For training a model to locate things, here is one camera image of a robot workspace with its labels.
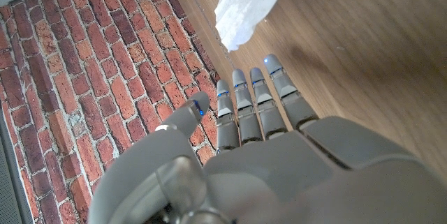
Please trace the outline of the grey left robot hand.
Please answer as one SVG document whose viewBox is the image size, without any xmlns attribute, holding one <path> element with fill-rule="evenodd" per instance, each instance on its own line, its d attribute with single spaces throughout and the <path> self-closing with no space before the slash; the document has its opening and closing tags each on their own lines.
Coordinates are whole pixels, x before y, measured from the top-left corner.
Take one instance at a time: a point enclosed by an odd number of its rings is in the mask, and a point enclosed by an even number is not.
<svg viewBox="0 0 447 224">
<path fill-rule="evenodd" d="M 320 118 L 278 58 L 217 84 L 217 154 L 189 138 L 210 106 L 198 92 L 106 171 L 90 223 L 445 223 L 446 183 L 401 146 Z"/>
</svg>

